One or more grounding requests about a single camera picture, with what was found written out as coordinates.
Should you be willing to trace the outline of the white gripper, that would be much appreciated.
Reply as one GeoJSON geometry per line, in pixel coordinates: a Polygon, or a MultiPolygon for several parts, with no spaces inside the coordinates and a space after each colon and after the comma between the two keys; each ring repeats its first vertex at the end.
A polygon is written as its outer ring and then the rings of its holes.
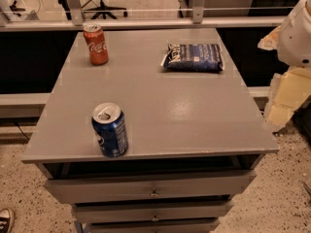
{"type": "Polygon", "coordinates": [[[285,18],[258,43],[262,50],[276,50],[280,61],[291,67],[275,74],[264,108],[265,127],[271,132],[284,128],[311,96],[311,0],[299,0],[285,18]]]}

